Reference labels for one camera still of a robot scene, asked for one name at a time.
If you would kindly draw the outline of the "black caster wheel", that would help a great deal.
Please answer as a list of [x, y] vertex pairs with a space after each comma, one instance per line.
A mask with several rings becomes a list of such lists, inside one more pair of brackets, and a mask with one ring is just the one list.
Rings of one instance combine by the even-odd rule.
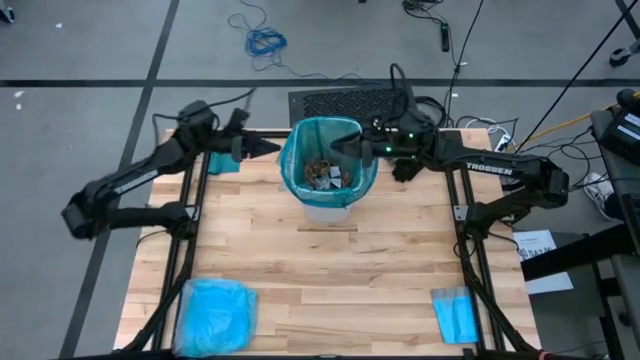
[[631, 45], [614, 50], [609, 57], [611, 67], [619, 67], [624, 65], [631, 57], [640, 54], [640, 38], [636, 39]]

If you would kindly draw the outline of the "black side table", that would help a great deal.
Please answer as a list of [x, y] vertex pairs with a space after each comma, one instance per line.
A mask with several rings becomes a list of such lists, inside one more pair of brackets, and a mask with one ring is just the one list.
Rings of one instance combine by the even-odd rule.
[[600, 144], [611, 121], [608, 110], [595, 111], [590, 118], [624, 222], [526, 260], [522, 269], [527, 280], [534, 280], [580, 266], [591, 266], [604, 310], [600, 322], [608, 354], [611, 360], [624, 360], [608, 299], [618, 296], [623, 299], [626, 308], [623, 318], [633, 329], [640, 348], [640, 166]]

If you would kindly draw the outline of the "folded teal trash bag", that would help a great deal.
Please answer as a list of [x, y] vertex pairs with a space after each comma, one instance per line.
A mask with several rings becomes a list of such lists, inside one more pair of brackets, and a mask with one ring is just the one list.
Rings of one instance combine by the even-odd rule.
[[212, 153], [210, 155], [208, 164], [210, 175], [238, 173], [239, 171], [240, 163], [236, 162], [230, 154]]

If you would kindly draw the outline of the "white plastic trash bin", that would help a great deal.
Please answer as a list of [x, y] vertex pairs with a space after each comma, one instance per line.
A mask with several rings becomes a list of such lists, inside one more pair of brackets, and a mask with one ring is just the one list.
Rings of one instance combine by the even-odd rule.
[[321, 207], [302, 204], [306, 218], [319, 224], [334, 224], [345, 221], [351, 212], [351, 205], [345, 207]]

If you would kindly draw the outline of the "black electronic device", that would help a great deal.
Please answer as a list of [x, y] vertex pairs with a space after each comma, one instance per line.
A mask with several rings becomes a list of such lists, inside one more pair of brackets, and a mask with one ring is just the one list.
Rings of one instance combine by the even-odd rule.
[[607, 150], [640, 166], [640, 97], [627, 88], [616, 95], [617, 105], [609, 109], [611, 121], [600, 144]]

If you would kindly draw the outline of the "crumpled blue plastic bag pile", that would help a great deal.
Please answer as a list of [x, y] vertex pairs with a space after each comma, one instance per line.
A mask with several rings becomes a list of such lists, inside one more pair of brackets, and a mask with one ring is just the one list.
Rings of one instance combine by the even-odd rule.
[[249, 346], [258, 313], [256, 291], [229, 279], [196, 278], [183, 286], [172, 342], [181, 357], [232, 354]]

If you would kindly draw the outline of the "person's shoe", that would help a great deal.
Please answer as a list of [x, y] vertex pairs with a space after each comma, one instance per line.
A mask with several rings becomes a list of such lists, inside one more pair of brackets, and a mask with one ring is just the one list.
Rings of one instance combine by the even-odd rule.
[[583, 180], [583, 190], [605, 218], [614, 219], [618, 215], [617, 197], [611, 183], [603, 175], [588, 173]]

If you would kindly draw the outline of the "teal plastic trash bag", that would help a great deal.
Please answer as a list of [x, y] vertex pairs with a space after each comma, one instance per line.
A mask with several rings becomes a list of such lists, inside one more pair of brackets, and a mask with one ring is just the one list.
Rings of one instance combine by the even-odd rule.
[[[301, 203], [321, 207], [345, 207], [363, 198], [373, 187], [378, 163], [365, 168], [361, 159], [342, 155], [331, 149], [331, 143], [350, 133], [361, 133], [361, 125], [345, 117], [312, 117], [298, 122], [291, 131], [279, 155], [280, 173], [287, 189]], [[349, 187], [331, 189], [328, 176], [317, 188], [305, 180], [308, 161], [327, 160], [351, 178]]]

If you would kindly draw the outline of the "white printed paper sheet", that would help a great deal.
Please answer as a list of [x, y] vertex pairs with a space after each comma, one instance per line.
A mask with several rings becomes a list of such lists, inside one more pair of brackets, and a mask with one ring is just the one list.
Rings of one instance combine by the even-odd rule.
[[[556, 249], [555, 241], [549, 230], [514, 232], [520, 262]], [[527, 280], [529, 295], [573, 290], [573, 283], [567, 272], [549, 275], [535, 280]]]

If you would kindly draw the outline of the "flat folded blue bag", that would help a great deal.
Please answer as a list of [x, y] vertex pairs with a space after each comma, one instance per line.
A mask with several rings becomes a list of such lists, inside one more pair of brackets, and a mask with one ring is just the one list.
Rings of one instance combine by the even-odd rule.
[[478, 331], [471, 296], [467, 287], [430, 291], [440, 334], [445, 344], [471, 344]]

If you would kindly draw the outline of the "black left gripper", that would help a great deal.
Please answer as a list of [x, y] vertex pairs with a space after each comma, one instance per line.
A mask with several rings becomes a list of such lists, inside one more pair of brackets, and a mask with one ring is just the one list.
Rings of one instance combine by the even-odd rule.
[[[279, 144], [256, 134], [247, 135], [245, 140], [248, 147], [253, 147], [247, 152], [248, 159], [254, 159], [281, 151]], [[212, 151], [214, 153], [229, 154], [233, 161], [243, 161], [246, 155], [243, 149], [243, 141], [244, 135], [242, 133], [219, 133], [212, 140]]]

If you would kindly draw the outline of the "black perforated metal case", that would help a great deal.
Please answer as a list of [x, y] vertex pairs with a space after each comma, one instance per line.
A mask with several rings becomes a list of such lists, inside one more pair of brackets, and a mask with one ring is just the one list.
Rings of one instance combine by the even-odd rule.
[[293, 91], [288, 94], [290, 126], [318, 116], [339, 116], [356, 120], [374, 112], [400, 113], [403, 104], [394, 104], [389, 86], [364, 86]]

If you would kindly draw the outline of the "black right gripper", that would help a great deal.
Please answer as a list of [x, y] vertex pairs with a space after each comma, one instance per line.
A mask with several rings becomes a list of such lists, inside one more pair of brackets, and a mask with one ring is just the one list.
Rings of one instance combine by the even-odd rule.
[[419, 152], [419, 147], [409, 135], [376, 129], [363, 129], [361, 133], [342, 136], [331, 143], [331, 149], [361, 159], [365, 168], [370, 167], [376, 158], [413, 158]]

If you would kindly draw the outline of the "large brown paper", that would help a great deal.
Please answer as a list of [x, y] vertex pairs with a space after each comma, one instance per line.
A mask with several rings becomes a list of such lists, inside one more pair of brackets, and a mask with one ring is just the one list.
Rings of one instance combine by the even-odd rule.
[[304, 177], [306, 182], [312, 188], [317, 188], [318, 182], [324, 176], [329, 176], [330, 168], [331, 168], [331, 164], [327, 160], [308, 161], [304, 167]]

